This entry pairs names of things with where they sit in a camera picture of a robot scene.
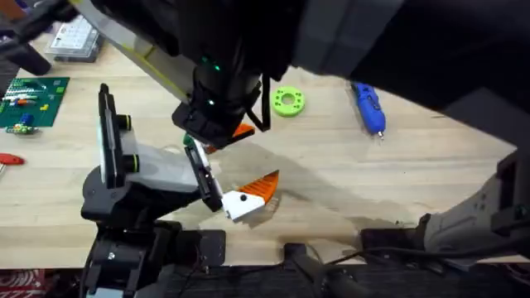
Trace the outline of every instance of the green 3d printed part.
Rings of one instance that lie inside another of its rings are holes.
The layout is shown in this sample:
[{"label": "green 3d printed part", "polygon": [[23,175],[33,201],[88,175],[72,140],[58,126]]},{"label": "green 3d printed part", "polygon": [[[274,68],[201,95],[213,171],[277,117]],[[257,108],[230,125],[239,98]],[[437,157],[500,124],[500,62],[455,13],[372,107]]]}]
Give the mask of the green 3d printed part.
[{"label": "green 3d printed part", "polygon": [[190,137],[188,133],[185,133],[184,137],[182,138],[182,144],[184,144],[184,146],[191,146],[192,143],[193,143],[193,139]]},{"label": "green 3d printed part", "polygon": [[282,117],[298,115],[306,105],[304,94],[294,87],[280,87],[272,93],[272,108]]}]

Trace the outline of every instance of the orange object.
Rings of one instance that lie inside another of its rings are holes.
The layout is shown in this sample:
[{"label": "orange object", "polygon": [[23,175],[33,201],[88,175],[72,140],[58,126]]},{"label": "orange object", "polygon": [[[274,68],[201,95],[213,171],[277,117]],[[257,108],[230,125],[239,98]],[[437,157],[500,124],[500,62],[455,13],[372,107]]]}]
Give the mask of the orange object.
[{"label": "orange object", "polygon": [[240,123],[238,128],[235,129],[234,135],[232,137],[236,137],[242,133],[250,132],[253,130],[254,130],[254,127],[252,125]]},{"label": "orange object", "polygon": [[259,195],[263,198],[266,204],[272,198],[272,195],[274,195],[274,192],[278,187],[279,178],[280,171],[276,170],[252,183],[240,187],[238,191],[249,195]]},{"label": "orange object", "polygon": [[[242,133],[246,133],[246,132],[251,132],[254,130],[254,127],[252,125],[248,125],[248,124],[245,124],[245,123],[240,123],[238,128],[235,129],[235,132],[233,134],[232,137],[236,137]],[[217,151],[217,148],[211,146],[211,145],[208,145],[205,147],[205,152],[206,154],[212,154],[214,152]]]},{"label": "orange object", "polygon": [[28,100],[28,99],[18,99],[15,103],[17,103],[18,105],[24,105],[24,104],[35,104],[35,100]]}]

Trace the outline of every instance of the red object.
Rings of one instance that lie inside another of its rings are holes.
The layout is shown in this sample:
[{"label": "red object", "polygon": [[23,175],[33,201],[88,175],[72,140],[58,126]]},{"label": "red object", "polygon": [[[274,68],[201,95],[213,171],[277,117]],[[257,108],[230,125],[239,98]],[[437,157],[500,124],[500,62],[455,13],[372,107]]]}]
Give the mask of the red object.
[{"label": "red object", "polygon": [[40,298],[44,296],[45,275],[43,269],[0,271],[0,297]]},{"label": "red object", "polygon": [[24,160],[21,157],[12,154],[0,153],[0,164],[6,166],[19,166],[24,164]]}]

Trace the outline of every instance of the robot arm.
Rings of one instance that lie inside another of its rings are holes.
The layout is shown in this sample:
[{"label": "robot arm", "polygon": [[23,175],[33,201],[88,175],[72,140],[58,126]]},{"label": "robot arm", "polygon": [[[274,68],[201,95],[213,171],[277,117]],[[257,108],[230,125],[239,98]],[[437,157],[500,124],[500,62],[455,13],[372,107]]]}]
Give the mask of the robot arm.
[{"label": "robot arm", "polygon": [[[66,0],[47,2],[57,10],[45,15],[49,22],[67,19]],[[386,89],[519,149],[530,147],[520,133],[530,128],[530,4],[523,0],[72,3],[183,102],[175,125],[217,148],[238,140],[245,114],[268,130],[269,80],[280,80],[289,65]],[[38,35],[26,27],[17,30],[20,42]],[[252,112],[260,93],[262,120]]]}]

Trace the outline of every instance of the blue tool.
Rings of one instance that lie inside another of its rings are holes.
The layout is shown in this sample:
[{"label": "blue tool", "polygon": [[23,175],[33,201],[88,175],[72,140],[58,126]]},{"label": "blue tool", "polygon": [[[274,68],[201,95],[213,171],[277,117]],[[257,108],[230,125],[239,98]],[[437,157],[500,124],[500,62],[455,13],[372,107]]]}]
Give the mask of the blue tool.
[{"label": "blue tool", "polygon": [[359,107],[366,130],[372,135],[377,134],[383,138],[386,119],[375,90],[368,84],[358,82],[351,82],[351,88],[357,96],[357,107]]}]

